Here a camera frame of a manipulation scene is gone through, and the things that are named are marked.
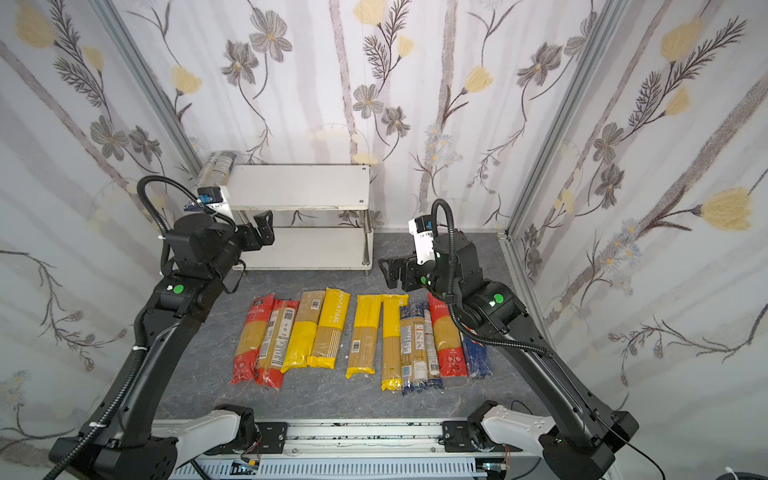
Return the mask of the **clear grey labelled spaghetti bag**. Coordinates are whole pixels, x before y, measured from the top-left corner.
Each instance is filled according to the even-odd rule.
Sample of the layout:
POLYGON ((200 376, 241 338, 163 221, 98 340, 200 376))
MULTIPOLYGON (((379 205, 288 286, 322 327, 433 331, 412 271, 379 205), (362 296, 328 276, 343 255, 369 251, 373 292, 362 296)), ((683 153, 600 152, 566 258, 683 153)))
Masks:
POLYGON ((232 150, 211 152, 198 174, 195 188, 226 185, 238 157, 239 154, 232 150))

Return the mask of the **yellow spaghetti bag barcode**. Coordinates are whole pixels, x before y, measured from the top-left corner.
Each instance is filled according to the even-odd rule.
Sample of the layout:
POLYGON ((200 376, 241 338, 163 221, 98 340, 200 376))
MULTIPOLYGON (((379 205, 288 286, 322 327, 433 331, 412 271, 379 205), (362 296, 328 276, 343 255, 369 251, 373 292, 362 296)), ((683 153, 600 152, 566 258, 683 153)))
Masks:
POLYGON ((381 317, 382 295, 358 295, 352 342, 345 377, 375 373, 374 360, 381 317))

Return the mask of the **yellow Pastatime spaghetti bag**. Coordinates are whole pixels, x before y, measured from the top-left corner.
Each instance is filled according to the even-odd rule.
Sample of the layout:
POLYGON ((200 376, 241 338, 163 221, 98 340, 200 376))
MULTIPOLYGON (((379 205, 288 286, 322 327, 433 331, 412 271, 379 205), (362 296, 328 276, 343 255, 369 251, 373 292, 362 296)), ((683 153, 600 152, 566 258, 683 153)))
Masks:
POLYGON ((308 357, 309 367, 335 368, 349 304, 349 293, 340 289, 326 290, 314 344, 308 357))

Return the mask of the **yellow band spaghetti bag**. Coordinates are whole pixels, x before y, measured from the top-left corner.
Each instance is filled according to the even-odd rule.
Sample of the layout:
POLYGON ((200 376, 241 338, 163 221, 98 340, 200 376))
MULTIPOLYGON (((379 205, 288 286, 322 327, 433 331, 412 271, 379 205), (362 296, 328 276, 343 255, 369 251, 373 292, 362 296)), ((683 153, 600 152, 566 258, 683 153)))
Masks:
POLYGON ((281 368, 282 373, 308 366, 308 358, 314 345, 325 296, 325 290, 302 293, 281 368))

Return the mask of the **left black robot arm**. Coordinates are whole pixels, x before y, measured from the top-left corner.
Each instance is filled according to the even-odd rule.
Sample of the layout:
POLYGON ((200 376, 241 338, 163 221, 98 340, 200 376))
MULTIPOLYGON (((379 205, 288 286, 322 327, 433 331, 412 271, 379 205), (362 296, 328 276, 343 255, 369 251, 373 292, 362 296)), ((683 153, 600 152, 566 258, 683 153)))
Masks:
POLYGON ((197 212, 160 228, 162 278, 133 322, 129 356, 79 433, 55 441, 49 479, 64 472, 80 479, 171 475, 181 441, 152 432, 161 397, 242 254, 275 241, 271 211, 241 225, 218 213, 197 212))

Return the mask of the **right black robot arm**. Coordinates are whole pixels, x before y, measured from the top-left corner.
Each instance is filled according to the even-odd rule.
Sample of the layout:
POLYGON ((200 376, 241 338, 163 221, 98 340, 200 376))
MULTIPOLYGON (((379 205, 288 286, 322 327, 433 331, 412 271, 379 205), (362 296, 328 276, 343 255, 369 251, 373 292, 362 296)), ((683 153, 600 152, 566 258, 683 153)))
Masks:
POLYGON ((459 331, 496 347, 547 409, 536 416, 487 401, 467 419, 468 443, 532 454, 560 479, 603 478, 638 431, 637 420, 606 405, 573 374, 513 290, 484 276, 477 248, 462 232, 441 233, 432 247, 424 263, 415 254, 379 260, 388 287, 425 289, 445 303, 459 331))

